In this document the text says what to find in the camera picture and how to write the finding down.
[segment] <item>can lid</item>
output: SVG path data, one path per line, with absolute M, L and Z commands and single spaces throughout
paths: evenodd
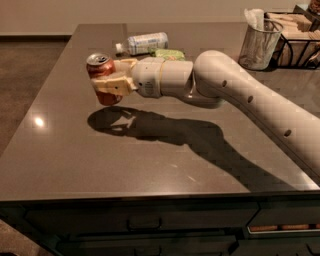
M 123 53 L 124 49 L 123 49 L 123 45 L 122 44 L 116 44 L 116 51 L 117 53 Z
M 87 58 L 87 64 L 92 66 L 98 66 L 108 62 L 110 59 L 108 54 L 105 53 L 93 53 Z

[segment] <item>countertop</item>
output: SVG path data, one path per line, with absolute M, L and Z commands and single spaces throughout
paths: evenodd
M 97 101 L 85 67 L 91 53 L 107 52 L 116 58 L 115 42 L 135 32 L 162 29 L 168 33 L 172 48 L 185 42 L 183 50 L 193 60 L 210 49 L 210 37 L 216 32 L 201 40 L 197 34 L 208 34 L 211 26 L 80 25 L 0 159 L 0 201 L 241 196 L 319 190 L 259 128 L 227 102 L 209 110 L 175 98 L 147 99 L 137 93 L 113 107 Z M 243 30 L 243 25 L 221 26 Z M 189 29 L 194 37 L 183 41 L 182 28 Z M 236 53 L 241 38 L 227 42 L 224 49 L 219 47 L 231 32 L 220 36 L 214 48 Z M 318 70 L 250 73 L 320 116 Z M 42 126 L 36 124 L 37 118 L 43 121 Z

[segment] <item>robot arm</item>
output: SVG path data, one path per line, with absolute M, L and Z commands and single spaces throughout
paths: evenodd
M 218 51 L 189 61 L 146 58 L 132 69 L 143 97 L 173 96 L 199 107 L 222 99 L 246 114 L 300 168 L 320 184 L 320 119 L 264 86 Z

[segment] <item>green package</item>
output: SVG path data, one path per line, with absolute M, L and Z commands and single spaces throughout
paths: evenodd
M 150 55 L 153 57 L 162 57 L 165 60 L 186 60 L 183 52 L 170 49 L 151 49 Z

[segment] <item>drawer handle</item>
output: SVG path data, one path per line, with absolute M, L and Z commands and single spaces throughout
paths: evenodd
M 130 220 L 127 220 L 127 229 L 129 231 L 139 231 L 139 232 L 141 232 L 141 231 L 156 231 L 156 230 L 161 229 L 161 226 L 162 226 L 161 218 L 159 218 L 158 224 L 154 227 L 136 227 L 130 223 Z
M 161 248 L 161 246 L 159 246 L 159 253 L 158 254 L 150 254 L 150 255 L 147 255 L 147 254 L 139 254 L 138 252 L 137 252 L 137 250 L 136 249 L 134 249 L 134 256 L 161 256 L 162 255 L 162 248 Z

